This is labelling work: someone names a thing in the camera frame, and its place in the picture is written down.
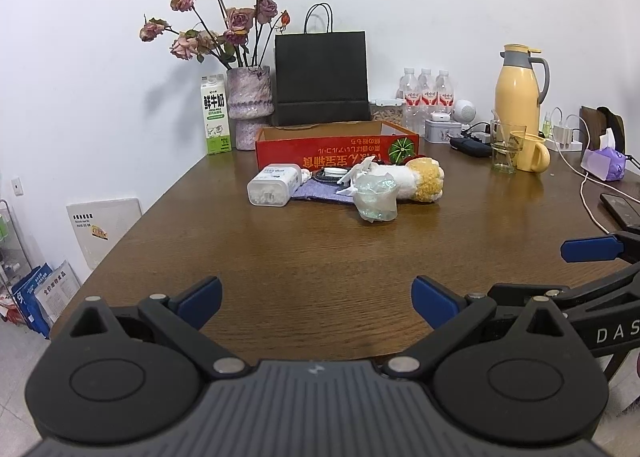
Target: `wooden table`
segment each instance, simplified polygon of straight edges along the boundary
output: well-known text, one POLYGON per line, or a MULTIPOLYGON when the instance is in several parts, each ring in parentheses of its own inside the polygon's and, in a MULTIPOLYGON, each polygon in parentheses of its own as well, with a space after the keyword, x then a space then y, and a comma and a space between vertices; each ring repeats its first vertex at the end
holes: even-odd
MULTIPOLYGON (((254 153, 206 156, 113 248, 54 335, 86 296, 133 305, 219 275, 222 308, 202 331, 249 362, 373 357, 429 332, 411 306, 416 275, 464 295, 498 281, 576 285, 626 265, 560 258, 565 239, 600 232, 580 203, 581 179, 557 154, 541 176, 508 176, 445 145, 421 152, 440 161, 444 196, 402 203, 396 220, 374 224, 345 204, 252 206, 246 184, 257 172, 254 153)), ((627 173, 622 187, 637 196, 639 180, 627 173)), ((587 183, 586 199, 614 230, 598 204, 603 190, 587 183)))

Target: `white speaker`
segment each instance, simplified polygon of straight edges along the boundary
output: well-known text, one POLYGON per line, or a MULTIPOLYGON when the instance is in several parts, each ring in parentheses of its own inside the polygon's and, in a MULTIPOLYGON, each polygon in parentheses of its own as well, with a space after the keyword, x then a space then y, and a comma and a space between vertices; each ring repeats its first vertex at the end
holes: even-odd
POLYGON ((453 119, 462 124, 470 123, 476 117, 476 106, 467 100, 458 100, 453 106, 453 119))

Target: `flower vase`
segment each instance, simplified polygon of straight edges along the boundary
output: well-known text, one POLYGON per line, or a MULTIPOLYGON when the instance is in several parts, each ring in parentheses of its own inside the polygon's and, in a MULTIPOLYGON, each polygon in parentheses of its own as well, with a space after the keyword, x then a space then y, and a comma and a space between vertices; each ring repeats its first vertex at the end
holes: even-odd
POLYGON ((231 119, 256 119, 273 114, 269 67, 239 67, 226 72, 226 102, 231 119))
POLYGON ((255 139, 264 126, 269 126, 268 117, 236 119, 236 150, 255 150, 255 139))

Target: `smartphone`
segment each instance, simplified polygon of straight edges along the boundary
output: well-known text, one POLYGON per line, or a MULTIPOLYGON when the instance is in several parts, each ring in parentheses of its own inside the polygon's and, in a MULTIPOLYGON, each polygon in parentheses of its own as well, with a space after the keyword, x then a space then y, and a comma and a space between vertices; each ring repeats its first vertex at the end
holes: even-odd
POLYGON ((601 193, 600 200, 623 231, 640 235, 640 215, 626 199, 608 193, 601 193))

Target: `white plastic container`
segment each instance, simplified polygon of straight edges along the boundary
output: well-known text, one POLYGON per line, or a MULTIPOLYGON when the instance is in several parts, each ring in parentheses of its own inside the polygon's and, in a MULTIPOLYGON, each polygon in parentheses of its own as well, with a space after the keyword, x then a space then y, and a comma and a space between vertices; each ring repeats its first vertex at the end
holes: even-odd
POLYGON ((254 206, 284 206, 301 184, 297 164, 270 164, 249 181, 246 192, 254 206))
POLYGON ((369 100, 369 114, 373 121, 390 121, 395 124, 402 124, 404 117, 404 98, 395 100, 369 100))
POLYGON ((428 142, 448 143, 452 137, 462 135, 462 123, 455 121, 425 121, 424 138, 428 142))

